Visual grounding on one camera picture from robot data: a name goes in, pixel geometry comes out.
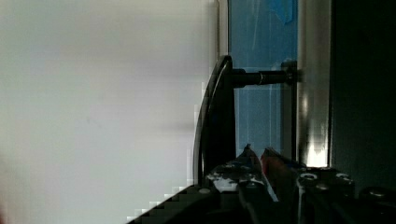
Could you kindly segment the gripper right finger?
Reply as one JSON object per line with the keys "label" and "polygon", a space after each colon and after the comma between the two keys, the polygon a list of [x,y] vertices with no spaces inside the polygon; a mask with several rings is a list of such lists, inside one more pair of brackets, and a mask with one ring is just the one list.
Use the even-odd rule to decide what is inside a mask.
{"label": "gripper right finger", "polygon": [[262,172],[276,197],[284,203],[298,198],[298,188],[306,185],[319,191],[317,185],[326,185],[324,192],[353,197],[355,183],[351,177],[331,167],[308,167],[282,156],[268,147],[261,155]]}

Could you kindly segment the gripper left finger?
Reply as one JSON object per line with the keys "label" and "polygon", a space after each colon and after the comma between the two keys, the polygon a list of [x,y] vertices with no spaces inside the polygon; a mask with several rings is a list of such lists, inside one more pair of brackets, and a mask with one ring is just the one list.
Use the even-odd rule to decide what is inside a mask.
{"label": "gripper left finger", "polygon": [[244,182],[257,183],[264,186],[274,202],[278,202],[273,188],[262,172],[262,163],[250,144],[234,160],[216,166],[205,179],[210,180],[219,192],[236,191],[236,187]]}

